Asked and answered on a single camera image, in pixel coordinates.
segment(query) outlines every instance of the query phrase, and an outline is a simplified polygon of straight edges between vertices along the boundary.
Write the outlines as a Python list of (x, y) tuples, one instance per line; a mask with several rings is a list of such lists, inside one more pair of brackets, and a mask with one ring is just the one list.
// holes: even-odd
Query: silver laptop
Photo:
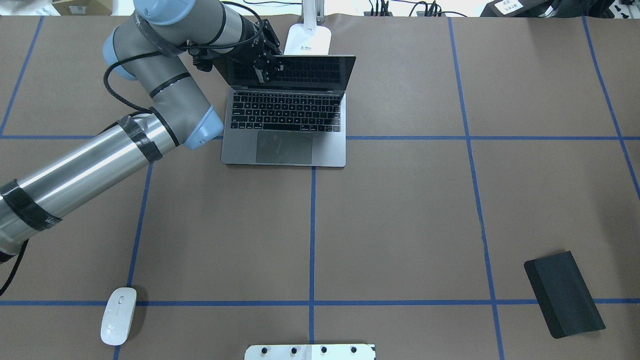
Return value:
[(344, 167), (345, 89), (355, 56), (277, 56), (284, 71), (259, 84), (248, 67), (223, 58), (231, 86), (222, 162)]

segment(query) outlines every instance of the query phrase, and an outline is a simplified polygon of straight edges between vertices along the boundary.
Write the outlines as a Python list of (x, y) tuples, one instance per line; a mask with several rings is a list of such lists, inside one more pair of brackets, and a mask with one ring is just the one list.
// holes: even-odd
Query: brown table surface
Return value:
[[(270, 19), (284, 48), (298, 17)], [(1, 182), (129, 112), (102, 86), (123, 21), (0, 18)], [(640, 22), (326, 26), (330, 53), (358, 57), (347, 166), (178, 148), (31, 240), (0, 300), (0, 357), (240, 360), (253, 344), (357, 341), (378, 359), (640, 358)], [(223, 115), (220, 75), (189, 69)], [(549, 334), (522, 265), (561, 250), (606, 330)], [(127, 285), (139, 302), (114, 350), (100, 321)]]

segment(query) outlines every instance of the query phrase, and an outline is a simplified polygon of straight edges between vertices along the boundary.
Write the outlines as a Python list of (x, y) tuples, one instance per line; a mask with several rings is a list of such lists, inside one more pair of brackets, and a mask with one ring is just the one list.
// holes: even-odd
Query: blue joint cap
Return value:
[(133, 0), (140, 16), (155, 25), (172, 25), (184, 19), (196, 0)]
[(218, 136), (224, 128), (224, 124), (222, 124), (218, 114), (213, 111), (213, 106), (211, 106), (204, 114), (195, 130), (193, 130), (191, 135), (189, 135), (187, 140), (184, 142), (184, 145), (189, 150), (195, 150), (203, 146), (209, 140)]
[[(104, 45), (102, 46), (102, 57), (104, 58), (104, 61), (107, 62), (107, 65), (109, 66), (112, 66), (113, 64), (118, 62), (118, 57), (116, 56), (116, 49), (113, 46), (113, 35), (116, 33), (116, 29), (118, 28), (116, 27), (115, 29), (113, 29), (113, 31), (111, 32), (111, 35), (109, 35), (107, 40), (104, 42)], [(118, 75), (122, 76), (127, 80), (137, 80), (135, 76), (131, 75), (122, 66), (116, 67), (115, 69), (113, 69), (113, 71), (115, 71)]]

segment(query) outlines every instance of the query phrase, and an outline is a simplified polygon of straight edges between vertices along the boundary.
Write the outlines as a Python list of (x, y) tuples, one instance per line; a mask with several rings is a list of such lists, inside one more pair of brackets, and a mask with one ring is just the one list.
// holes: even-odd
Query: cardboard box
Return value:
[(112, 0), (61, 0), (52, 5), (60, 15), (111, 15), (113, 11)]
[(496, 0), (488, 3), (481, 17), (514, 17), (548, 0)]

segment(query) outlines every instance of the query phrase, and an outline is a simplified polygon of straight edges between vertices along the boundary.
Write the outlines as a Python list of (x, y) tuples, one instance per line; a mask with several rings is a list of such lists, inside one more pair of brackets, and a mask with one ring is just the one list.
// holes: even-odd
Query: white lamp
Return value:
[(302, 0), (302, 12), (304, 23), (289, 29), (284, 54), (329, 55), (331, 30), (317, 24), (318, 16), (324, 19), (324, 0)]

